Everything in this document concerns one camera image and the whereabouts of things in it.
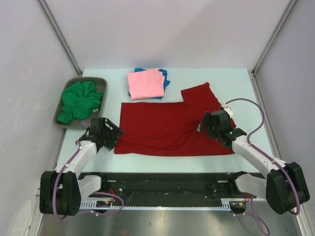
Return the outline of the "grey plastic tray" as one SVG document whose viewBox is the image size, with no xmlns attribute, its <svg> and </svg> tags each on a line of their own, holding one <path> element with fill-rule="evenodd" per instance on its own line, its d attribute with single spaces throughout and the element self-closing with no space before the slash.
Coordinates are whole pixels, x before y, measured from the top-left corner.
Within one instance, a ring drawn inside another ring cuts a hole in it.
<svg viewBox="0 0 315 236">
<path fill-rule="evenodd" d="M 60 98 L 59 100 L 59 103 L 57 105 L 57 108 L 56 108 L 56 111 L 55 111 L 55 115 L 54 115 L 54 123 L 61 127 L 61 128 L 64 128 L 64 129 L 83 129 L 83 122 L 84 123 L 89 123 L 91 121 L 92 118 L 97 118 L 99 117 L 100 115 L 102 115 L 102 112 L 105 108 L 105 103 L 106 103 L 106 96 L 107 96 L 107 90 L 108 90 L 108 86 L 107 86 L 107 81 L 104 79 L 104 78 L 99 78 L 99 77 L 78 77 L 78 78 L 73 78 L 73 79 L 70 79 L 63 91 L 68 88 L 69 86 L 75 84 L 76 82 L 87 82 L 87 81 L 92 81 L 95 86 L 96 86 L 96 91 L 97 92 L 104 92 L 104 97 L 102 99 L 102 104 L 101 104 L 101 107 L 98 109 L 98 110 L 95 110 L 93 112 L 93 114 L 86 118 L 86 119 L 83 119 L 83 120 L 80 120 L 80 119 L 75 119 L 73 120 L 72 122 L 70 123 L 62 123 L 62 122 L 59 122 L 57 121 L 58 119 L 58 116 L 61 114 L 62 110 L 61 110 L 61 107 L 63 105 L 62 103 L 62 97 Z"/>
</svg>

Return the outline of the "red t shirt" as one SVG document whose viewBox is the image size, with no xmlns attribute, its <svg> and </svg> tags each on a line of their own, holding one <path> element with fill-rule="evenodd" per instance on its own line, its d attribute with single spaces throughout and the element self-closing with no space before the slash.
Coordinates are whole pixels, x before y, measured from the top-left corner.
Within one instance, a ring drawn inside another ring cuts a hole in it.
<svg viewBox="0 0 315 236">
<path fill-rule="evenodd" d="M 115 154 L 151 156 L 214 156 L 233 154 L 219 141 L 197 131 L 205 112 L 219 110 L 220 103 L 204 83 L 181 91 L 182 102 L 122 103 Z"/>
</svg>

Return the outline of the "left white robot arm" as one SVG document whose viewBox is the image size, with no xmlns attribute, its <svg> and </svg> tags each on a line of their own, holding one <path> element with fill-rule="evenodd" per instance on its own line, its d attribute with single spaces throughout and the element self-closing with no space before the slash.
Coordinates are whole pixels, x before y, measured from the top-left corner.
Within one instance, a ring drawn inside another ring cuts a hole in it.
<svg viewBox="0 0 315 236">
<path fill-rule="evenodd" d="M 76 149 L 69 159 L 52 171 L 45 171 L 40 178 L 39 210 L 51 214 L 57 221 L 79 212 L 82 199 L 90 195 L 121 197 L 108 193 L 109 185 L 98 175 L 87 175 L 79 179 L 85 166 L 105 148 L 112 150 L 124 134 L 117 125 L 107 118 L 92 118 L 84 134 L 75 142 Z"/>
</svg>

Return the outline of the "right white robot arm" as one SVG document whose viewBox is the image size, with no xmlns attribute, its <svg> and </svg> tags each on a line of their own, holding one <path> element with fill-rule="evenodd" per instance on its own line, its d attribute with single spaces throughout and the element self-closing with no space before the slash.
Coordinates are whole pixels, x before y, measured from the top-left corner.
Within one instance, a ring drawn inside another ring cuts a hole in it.
<svg viewBox="0 0 315 236">
<path fill-rule="evenodd" d="M 301 166 L 271 157 L 251 143 L 245 131 L 233 128 L 227 111 L 206 112 L 197 131 L 204 131 L 207 136 L 246 159 L 262 174 L 263 177 L 259 178 L 238 172 L 234 181 L 227 185 L 230 196 L 239 197 L 244 192 L 255 195 L 265 199 L 277 214 L 299 209 L 301 204 L 310 200 Z"/>
</svg>

